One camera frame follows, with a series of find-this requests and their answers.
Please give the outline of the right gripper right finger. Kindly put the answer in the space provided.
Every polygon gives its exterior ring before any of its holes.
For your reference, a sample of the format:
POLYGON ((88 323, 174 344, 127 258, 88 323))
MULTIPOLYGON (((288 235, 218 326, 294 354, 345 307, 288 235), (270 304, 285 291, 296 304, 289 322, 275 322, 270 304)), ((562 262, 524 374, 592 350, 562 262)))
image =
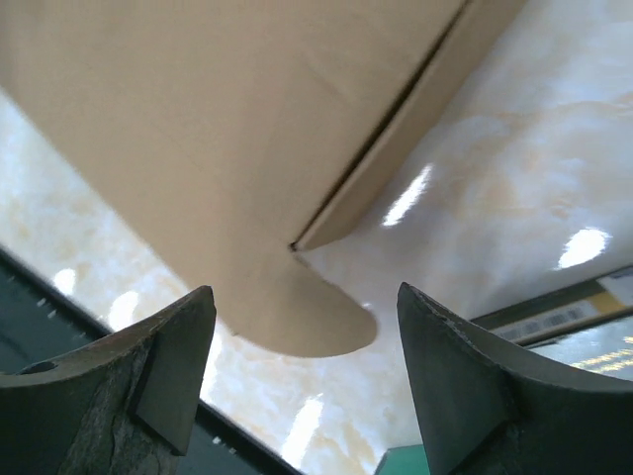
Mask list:
POLYGON ((431 473, 631 473, 631 382, 527 350, 407 283, 397 312, 431 473))

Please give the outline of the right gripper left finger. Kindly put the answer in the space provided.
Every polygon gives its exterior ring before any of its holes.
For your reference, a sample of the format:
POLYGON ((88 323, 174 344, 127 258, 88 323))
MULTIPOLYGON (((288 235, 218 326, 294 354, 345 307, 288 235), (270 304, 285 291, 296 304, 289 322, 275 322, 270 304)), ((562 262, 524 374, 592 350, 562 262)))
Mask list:
POLYGON ((1 377, 4 474, 173 474, 217 310, 201 286, 158 313, 1 377))

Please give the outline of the brown cardboard box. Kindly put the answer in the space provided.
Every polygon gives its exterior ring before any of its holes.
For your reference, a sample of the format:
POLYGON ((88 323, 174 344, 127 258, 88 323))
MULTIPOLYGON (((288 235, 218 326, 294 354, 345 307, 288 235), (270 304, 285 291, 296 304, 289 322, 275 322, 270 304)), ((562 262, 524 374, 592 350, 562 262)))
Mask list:
POLYGON ((300 261, 346 237, 519 1, 5 1, 1 86, 225 324, 301 357, 375 318, 300 261))

